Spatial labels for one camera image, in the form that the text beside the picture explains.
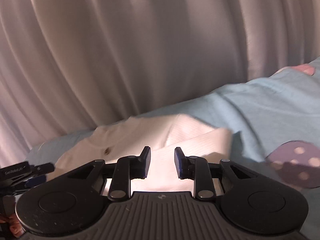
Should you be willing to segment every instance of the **polka dot cloth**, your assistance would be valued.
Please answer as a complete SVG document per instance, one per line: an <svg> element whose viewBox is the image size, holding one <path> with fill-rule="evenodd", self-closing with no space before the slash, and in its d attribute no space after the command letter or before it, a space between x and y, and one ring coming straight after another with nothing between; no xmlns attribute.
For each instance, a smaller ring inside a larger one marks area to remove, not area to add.
<svg viewBox="0 0 320 240"><path fill-rule="evenodd" d="M320 187L320 150L312 143L287 142L266 160L284 182L302 188Z"/></svg>

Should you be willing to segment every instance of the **white fabric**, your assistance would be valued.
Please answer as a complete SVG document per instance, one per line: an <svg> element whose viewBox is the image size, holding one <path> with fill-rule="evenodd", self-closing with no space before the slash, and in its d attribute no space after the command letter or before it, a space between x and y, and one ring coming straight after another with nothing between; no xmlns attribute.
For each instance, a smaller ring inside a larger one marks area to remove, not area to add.
<svg viewBox="0 0 320 240"><path fill-rule="evenodd" d="M320 55L320 0L0 0L0 165Z"/></svg>
<svg viewBox="0 0 320 240"><path fill-rule="evenodd" d="M129 118L113 126L98 127L94 133L66 151L47 175L53 179L92 160L115 163L119 158L139 156L151 148L151 163L145 180L134 179L136 191L192 191L193 181L181 181L174 164L174 149L181 147L186 156L202 156L211 163L229 157L231 132L213 128L185 114L152 118Z"/></svg>

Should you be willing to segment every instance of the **curtain fold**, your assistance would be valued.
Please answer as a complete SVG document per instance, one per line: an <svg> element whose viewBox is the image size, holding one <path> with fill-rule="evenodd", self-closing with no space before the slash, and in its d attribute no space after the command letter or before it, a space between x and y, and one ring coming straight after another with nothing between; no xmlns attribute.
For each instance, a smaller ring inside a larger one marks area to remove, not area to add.
<svg viewBox="0 0 320 240"><path fill-rule="evenodd" d="M0 166L320 55L320 0L0 0Z"/></svg>

